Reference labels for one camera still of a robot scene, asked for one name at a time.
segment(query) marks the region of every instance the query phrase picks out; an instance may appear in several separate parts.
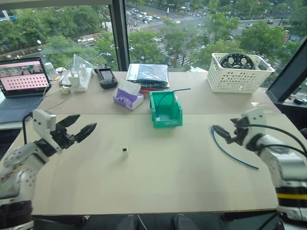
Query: yellow stripe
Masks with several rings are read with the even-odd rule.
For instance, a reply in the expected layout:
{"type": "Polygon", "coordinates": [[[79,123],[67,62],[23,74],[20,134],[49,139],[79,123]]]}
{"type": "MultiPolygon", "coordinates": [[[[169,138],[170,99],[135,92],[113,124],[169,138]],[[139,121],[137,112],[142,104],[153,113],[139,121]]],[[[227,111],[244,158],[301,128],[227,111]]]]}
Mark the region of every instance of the yellow stripe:
{"type": "Polygon", "coordinates": [[[294,199],[294,200],[307,200],[307,194],[284,194],[278,193],[278,198],[282,199],[294,199]]]}

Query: circular circuit board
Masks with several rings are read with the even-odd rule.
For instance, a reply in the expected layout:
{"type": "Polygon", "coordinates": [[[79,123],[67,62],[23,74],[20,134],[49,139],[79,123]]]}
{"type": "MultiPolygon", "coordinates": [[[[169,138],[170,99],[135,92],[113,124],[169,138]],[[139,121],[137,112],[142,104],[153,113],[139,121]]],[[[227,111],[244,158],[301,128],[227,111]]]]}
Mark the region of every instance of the circular circuit board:
{"type": "Polygon", "coordinates": [[[253,69],[254,63],[249,56],[241,53],[231,53],[226,55],[220,65],[226,69],[253,69]]]}

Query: black remote controller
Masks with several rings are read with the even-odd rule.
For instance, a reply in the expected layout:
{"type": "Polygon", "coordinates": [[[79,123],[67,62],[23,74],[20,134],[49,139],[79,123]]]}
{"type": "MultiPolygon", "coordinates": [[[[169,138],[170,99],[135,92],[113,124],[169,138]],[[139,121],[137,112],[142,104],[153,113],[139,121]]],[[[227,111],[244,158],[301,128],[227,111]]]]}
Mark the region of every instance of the black remote controller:
{"type": "Polygon", "coordinates": [[[105,66],[99,66],[94,69],[95,73],[101,77],[100,86],[103,89],[111,89],[117,86],[118,81],[114,77],[111,68],[105,66]]]}

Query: purple tissue box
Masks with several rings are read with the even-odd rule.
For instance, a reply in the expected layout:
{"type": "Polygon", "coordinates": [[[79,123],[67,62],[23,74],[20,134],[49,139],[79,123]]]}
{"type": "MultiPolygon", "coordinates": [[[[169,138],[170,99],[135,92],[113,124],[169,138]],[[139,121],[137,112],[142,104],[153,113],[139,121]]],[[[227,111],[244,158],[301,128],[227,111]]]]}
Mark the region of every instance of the purple tissue box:
{"type": "Polygon", "coordinates": [[[134,110],[144,102],[144,95],[141,93],[132,95],[117,88],[113,93],[113,100],[115,103],[120,104],[127,109],[134,110]]]}

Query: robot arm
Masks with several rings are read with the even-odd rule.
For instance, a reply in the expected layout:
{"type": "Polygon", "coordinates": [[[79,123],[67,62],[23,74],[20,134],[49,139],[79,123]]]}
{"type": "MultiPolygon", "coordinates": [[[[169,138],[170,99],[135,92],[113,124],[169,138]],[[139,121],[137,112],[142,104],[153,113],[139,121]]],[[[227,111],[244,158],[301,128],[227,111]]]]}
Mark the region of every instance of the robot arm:
{"type": "Polygon", "coordinates": [[[56,117],[42,110],[33,111],[33,127],[41,139],[11,152],[0,172],[0,229],[19,230],[33,226],[31,221],[36,176],[53,154],[61,153],[89,136],[96,123],[85,126],[77,135],[69,135],[69,127],[80,115],[71,115],[56,123],[56,117]]]}
{"type": "Polygon", "coordinates": [[[266,135],[264,128],[257,126],[266,124],[265,114],[260,109],[249,110],[242,118],[231,121],[236,127],[234,138],[220,126],[213,125],[213,128],[228,144],[235,142],[254,151],[268,166],[279,202],[277,211],[280,217],[283,220],[307,222],[307,165],[302,156],[280,146],[287,144],[266,135]]]}

